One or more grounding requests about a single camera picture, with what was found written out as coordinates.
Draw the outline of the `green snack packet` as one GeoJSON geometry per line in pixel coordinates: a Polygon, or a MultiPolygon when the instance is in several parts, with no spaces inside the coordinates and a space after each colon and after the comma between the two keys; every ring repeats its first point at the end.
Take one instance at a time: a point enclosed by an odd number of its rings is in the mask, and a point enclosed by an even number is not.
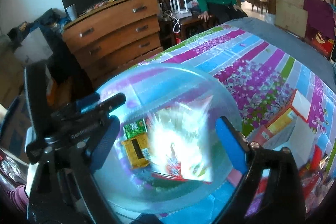
{"type": "Polygon", "coordinates": [[[127,139],[147,133],[146,120],[144,118],[123,126],[123,132],[127,139]]]}

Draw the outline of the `yellow black label packet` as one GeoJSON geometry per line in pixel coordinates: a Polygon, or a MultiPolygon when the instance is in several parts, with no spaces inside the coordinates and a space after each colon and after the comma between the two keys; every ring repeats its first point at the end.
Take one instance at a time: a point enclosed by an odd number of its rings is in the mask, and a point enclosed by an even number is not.
{"type": "Polygon", "coordinates": [[[150,164],[149,141],[145,133],[122,142],[131,169],[144,168],[150,164]]]}

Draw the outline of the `white red strawberry snack bag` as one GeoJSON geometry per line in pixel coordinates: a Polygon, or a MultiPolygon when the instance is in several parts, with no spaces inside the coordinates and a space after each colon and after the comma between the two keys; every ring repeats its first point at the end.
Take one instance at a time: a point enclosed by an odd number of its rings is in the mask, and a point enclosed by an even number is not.
{"type": "Polygon", "coordinates": [[[213,97],[173,102],[146,117],[153,176],[173,181],[213,182],[209,110],[213,97]]]}

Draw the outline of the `white tall box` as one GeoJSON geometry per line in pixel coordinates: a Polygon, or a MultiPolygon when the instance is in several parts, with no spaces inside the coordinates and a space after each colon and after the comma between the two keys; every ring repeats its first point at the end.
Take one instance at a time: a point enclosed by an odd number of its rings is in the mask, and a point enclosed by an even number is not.
{"type": "Polygon", "coordinates": [[[294,126],[291,127],[291,134],[287,135],[285,141],[280,141],[275,151],[280,151],[287,147],[294,157],[295,163],[298,167],[304,165],[308,159],[313,147],[315,134],[303,119],[298,117],[294,126]]]}

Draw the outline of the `wooden drawer dresser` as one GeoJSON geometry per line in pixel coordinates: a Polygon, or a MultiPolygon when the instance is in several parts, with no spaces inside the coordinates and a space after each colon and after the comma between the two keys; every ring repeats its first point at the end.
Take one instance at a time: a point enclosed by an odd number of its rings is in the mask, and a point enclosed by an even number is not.
{"type": "Polygon", "coordinates": [[[163,51],[157,0],[108,3],[68,23],[63,40],[94,87],[163,51]]]}

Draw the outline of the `red orange cookie box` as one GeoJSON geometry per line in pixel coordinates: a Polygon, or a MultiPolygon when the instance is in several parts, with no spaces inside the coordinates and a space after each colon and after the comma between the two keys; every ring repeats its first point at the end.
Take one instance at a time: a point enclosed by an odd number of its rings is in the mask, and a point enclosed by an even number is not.
{"type": "Polygon", "coordinates": [[[285,107],[266,124],[266,129],[276,135],[298,117],[307,122],[310,107],[311,103],[295,89],[285,107]]]}

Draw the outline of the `colourful floral bed sheet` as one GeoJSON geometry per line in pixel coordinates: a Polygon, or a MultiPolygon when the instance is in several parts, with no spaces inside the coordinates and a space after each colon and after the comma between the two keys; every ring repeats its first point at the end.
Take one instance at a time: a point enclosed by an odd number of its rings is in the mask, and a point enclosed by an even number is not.
{"type": "MultiPolygon", "coordinates": [[[[306,200],[307,213],[313,214],[318,205],[327,201],[327,190],[335,181],[335,83],[331,64],[318,52],[293,36],[285,34],[274,26],[261,28],[239,21],[214,27],[186,42],[147,59],[134,67],[106,81],[98,92],[106,99],[131,85],[146,84],[156,87],[154,76],[140,74],[136,77],[126,75],[134,68],[148,64],[174,63],[199,69],[212,75],[226,87],[236,102],[242,120],[243,135],[252,140],[261,126],[275,117],[276,112],[285,106],[294,90],[298,90],[310,102],[308,126],[314,133],[309,147],[310,166],[318,152],[328,155],[326,174],[314,184],[306,200]]],[[[234,175],[224,178],[223,147],[218,140],[212,141],[215,182],[214,188],[201,201],[182,210],[145,214],[122,209],[112,205],[121,223],[210,223],[218,215],[228,195],[234,189],[234,175]]]]}

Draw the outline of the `clear blue plastic basin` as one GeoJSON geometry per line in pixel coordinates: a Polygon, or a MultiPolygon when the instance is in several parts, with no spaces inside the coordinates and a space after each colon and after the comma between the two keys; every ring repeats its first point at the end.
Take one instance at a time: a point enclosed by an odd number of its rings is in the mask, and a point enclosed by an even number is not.
{"type": "Polygon", "coordinates": [[[242,129],[228,89],[181,64],[141,65],[98,88],[100,100],[122,93],[110,115],[120,120],[92,157],[93,176],[112,209],[138,213],[181,210],[225,182],[232,164],[215,128],[226,117],[242,129]]]}

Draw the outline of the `white wifi router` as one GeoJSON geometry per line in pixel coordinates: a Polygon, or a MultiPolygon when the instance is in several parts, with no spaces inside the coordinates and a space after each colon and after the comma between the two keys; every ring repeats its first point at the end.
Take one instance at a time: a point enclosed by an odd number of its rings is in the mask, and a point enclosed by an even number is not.
{"type": "Polygon", "coordinates": [[[169,0],[169,5],[171,15],[175,19],[184,19],[192,16],[191,10],[187,7],[186,0],[183,0],[182,4],[180,4],[180,0],[169,0]]]}

